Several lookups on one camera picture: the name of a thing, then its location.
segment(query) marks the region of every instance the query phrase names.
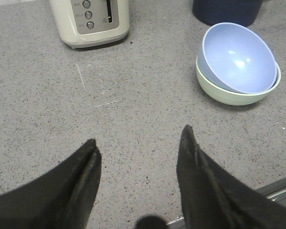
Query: countertop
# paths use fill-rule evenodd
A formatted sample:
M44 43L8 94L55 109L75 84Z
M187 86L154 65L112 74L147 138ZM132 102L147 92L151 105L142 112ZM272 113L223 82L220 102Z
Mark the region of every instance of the countertop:
M73 50L47 0L0 6L0 194L58 165L87 139L102 153L91 228L182 214L176 178L186 124L202 149L256 189L286 177L286 0L265 0L249 26L268 44L280 85L247 106L201 89L195 58L209 26L191 0L130 0L122 42Z

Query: green bowl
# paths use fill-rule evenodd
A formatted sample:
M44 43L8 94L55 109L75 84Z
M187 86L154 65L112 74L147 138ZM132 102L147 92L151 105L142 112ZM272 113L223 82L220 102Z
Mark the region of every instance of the green bowl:
M256 94L242 94L242 93L235 93L228 90L225 90L221 87L216 86L212 82L210 82L200 71L199 66L197 64L196 59L196 72L197 78L200 86L202 89L213 99L228 105L248 105L256 103L261 99L265 98L272 90L274 90L281 81L281 70L278 64L276 63L277 67L277 78L275 84L267 91L262 93Z

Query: dark blue container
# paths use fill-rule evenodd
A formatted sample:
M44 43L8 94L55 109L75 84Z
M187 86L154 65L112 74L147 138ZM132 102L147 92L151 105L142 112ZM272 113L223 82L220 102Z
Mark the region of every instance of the dark blue container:
M263 0L194 0L193 13L208 25L232 22L248 26L255 21L262 3Z

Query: blue bowl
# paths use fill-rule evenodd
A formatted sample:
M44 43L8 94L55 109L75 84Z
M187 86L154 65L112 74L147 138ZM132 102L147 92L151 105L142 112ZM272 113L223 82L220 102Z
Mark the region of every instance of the blue bowl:
M270 49L238 24L224 22L209 28L197 61L209 81L231 92L261 93L276 81L276 61Z

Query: stacked bowls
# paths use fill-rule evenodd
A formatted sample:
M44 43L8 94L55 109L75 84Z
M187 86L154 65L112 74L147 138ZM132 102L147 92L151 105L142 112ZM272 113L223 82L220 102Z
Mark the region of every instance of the stacked bowls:
M261 100L281 79L265 42L246 27L229 22L216 24L205 33L196 70L203 90L230 105Z

